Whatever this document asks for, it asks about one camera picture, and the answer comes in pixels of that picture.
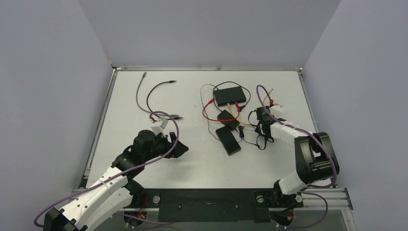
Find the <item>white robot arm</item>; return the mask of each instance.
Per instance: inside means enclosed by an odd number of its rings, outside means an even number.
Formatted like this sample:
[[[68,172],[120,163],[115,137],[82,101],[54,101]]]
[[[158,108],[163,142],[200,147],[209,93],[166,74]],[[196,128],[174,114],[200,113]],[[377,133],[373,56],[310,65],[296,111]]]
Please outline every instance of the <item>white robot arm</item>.
[[[144,170],[136,166],[159,157],[174,149],[164,158],[178,158],[188,147],[178,141],[176,135],[170,132],[171,142],[163,135],[166,122],[160,122],[153,131],[142,130],[134,139],[133,145],[120,154],[108,167],[107,171],[93,184],[101,186],[90,190],[57,210],[51,208],[45,215],[43,231],[92,231],[115,212],[130,205],[133,201],[143,198],[143,187],[133,178]]]

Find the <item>white table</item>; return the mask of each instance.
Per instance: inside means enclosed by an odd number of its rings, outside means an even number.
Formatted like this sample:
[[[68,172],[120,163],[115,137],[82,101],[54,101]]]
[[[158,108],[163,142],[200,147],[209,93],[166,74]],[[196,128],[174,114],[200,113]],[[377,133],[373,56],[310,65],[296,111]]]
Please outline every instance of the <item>white table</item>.
[[[148,114],[136,105],[136,89],[142,71],[119,71],[96,147],[87,187],[93,184],[122,151],[133,143],[138,132],[150,129]],[[180,141],[189,151],[178,159],[162,159],[149,165],[135,180],[145,188],[271,188],[273,183],[295,169],[294,150],[281,141],[268,143],[266,150],[240,142],[241,151],[228,156],[222,144],[208,133],[207,120],[202,116],[200,87],[217,85],[224,81],[235,81],[252,94],[240,120],[247,121],[248,113],[260,103],[255,87],[262,84],[271,97],[284,106],[282,117],[294,125],[315,131],[303,88],[295,71],[150,71],[139,92],[139,103],[146,108],[148,92],[159,82],[177,80],[177,83],[159,86],[151,94],[152,110],[169,114],[180,114],[184,120],[178,122]],[[234,87],[225,84],[220,88]],[[203,88],[203,101],[212,98],[212,87]],[[207,110],[211,118],[219,111],[210,105]],[[210,129],[222,127],[219,122],[210,122]],[[175,131],[169,121],[166,133]],[[257,134],[253,128],[245,127],[245,139],[254,142]]]

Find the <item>cable connector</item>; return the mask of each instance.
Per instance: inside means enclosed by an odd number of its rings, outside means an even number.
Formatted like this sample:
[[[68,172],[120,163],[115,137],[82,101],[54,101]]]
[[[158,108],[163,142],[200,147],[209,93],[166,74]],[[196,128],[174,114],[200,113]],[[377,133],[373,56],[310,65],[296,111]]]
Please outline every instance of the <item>cable connector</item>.
[[[240,112],[245,108],[245,105],[240,106]]]

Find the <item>cable tie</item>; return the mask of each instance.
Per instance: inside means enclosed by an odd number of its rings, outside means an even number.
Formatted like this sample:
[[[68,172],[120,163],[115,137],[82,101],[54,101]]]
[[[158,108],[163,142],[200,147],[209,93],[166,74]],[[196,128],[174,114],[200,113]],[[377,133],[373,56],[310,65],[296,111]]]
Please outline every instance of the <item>cable tie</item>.
[[[290,134],[293,130],[296,130],[296,128],[297,128],[297,127],[294,126],[294,125],[292,125],[292,126],[293,126],[293,128],[292,128],[292,130],[289,131],[289,134]]]
[[[108,192],[110,193],[111,196],[114,194],[113,192],[111,192],[111,189],[109,188],[109,186],[103,180],[98,179],[98,181],[101,182],[106,187],[106,189],[108,190]]]

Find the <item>white wall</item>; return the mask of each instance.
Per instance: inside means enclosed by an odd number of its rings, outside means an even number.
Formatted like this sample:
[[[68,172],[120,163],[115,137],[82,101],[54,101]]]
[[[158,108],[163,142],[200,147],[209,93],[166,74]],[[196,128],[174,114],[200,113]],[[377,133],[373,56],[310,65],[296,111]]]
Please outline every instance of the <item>white wall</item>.
[[[408,1],[342,0],[304,76],[359,230],[407,230]]]
[[[114,66],[305,65],[340,0],[79,0]]]
[[[111,74],[76,0],[0,1],[1,230],[78,186]]]

